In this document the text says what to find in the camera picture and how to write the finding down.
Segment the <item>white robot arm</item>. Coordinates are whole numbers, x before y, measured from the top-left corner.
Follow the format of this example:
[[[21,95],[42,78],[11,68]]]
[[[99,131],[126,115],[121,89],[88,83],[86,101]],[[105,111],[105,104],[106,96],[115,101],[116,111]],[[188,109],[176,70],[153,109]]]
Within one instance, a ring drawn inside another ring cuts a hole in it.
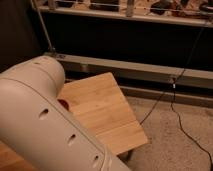
[[[64,82],[49,56],[0,73],[0,140],[39,171],[130,171],[57,100]]]

